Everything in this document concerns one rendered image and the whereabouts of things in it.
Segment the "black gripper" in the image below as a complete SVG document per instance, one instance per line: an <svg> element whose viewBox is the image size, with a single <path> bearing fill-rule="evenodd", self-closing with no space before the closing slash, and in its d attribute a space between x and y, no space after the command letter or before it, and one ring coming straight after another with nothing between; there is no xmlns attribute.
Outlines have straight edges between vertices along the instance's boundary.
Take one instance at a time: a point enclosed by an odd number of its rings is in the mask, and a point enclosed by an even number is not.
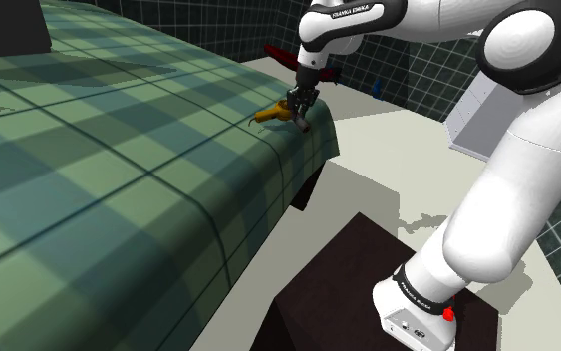
<svg viewBox="0 0 561 351"><path fill-rule="evenodd" d="M316 102L319 91L315 88L319 77L319 69L298 65L295 89L290 89L286 94L287 106L294 120L302 119Z"/></svg>

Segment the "yellow hair dryer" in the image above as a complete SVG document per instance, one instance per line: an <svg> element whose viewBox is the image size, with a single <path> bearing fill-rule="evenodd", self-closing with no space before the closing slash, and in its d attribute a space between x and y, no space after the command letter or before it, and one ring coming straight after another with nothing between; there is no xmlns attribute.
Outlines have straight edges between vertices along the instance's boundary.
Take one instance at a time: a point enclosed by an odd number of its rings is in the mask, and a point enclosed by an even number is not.
<svg viewBox="0 0 561 351"><path fill-rule="evenodd" d="M273 119L283 122L291 121L303 133L308 133L310 131L310 125L308 122L301 115L293 113L288 108L286 99L279 100L273 108L256 112L248 124L251 124L252 121L255 121L256 123L263 123Z"/></svg>

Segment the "red long object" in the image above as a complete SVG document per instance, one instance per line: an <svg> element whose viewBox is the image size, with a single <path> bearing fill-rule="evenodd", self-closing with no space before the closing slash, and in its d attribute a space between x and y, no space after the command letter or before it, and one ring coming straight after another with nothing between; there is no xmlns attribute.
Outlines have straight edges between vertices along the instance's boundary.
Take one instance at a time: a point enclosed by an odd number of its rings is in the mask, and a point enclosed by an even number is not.
<svg viewBox="0 0 561 351"><path fill-rule="evenodd" d="M282 66L287 69L296 72L298 69L298 56L283 50L279 47L275 47L269 44L265 44L264 52L275 61L277 61ZM340 82L342 74L341 67L326 67L319 70L319 81L320 82L332 82L337 85Z"/></svg>

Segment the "light grey cabinet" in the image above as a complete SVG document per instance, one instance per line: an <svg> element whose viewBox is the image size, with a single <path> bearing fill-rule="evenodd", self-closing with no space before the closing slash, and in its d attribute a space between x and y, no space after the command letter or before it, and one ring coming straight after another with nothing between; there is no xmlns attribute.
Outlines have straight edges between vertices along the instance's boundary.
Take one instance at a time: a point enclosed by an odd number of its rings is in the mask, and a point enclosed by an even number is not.
<svg viewBox="0 0 561 351"><path fill-rule="evenodd" d="M489 122L483 103L497 86L482 72L473 78L467 90L461 95L454 108L444 121L449 147L453 150L486 162L497 138L492 132L483 136L484 128L494 126Z"/></svg>

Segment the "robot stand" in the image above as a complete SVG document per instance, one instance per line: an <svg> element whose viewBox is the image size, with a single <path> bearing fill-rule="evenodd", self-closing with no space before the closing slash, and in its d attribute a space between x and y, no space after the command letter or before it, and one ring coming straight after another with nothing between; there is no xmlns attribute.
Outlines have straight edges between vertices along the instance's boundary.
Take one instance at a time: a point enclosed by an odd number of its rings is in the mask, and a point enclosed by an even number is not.
<svg viewBox="0 0 561 351"><path fill-rule="evenodd" d="M249 351L435 351L418 323L382 328L372 299L412 253L356 214L274 297Z"/></svg>

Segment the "bed with green plaid cover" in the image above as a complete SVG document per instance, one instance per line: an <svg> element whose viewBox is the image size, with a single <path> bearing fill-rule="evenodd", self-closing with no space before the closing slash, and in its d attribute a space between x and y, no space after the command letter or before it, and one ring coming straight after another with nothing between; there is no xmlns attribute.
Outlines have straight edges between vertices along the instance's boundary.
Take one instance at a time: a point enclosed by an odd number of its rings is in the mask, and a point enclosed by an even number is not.
<svg viewBox="0 0 561 351"><path fill-rule="evenodd" d="M90 4L39 0L50 52L0 58L0 351L193 351L339 152L253 122L269 75Z"/></svg>

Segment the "black block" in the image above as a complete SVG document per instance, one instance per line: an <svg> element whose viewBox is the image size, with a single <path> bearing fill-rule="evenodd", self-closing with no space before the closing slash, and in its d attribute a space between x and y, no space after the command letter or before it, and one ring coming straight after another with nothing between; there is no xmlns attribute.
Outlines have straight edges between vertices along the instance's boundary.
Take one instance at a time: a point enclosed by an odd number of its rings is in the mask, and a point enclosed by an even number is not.
<svg viewBox="0 0 561 351"><path fill-rule="evenodd" d="M39 0L0 0L0 57L49 53Z"/></svg>

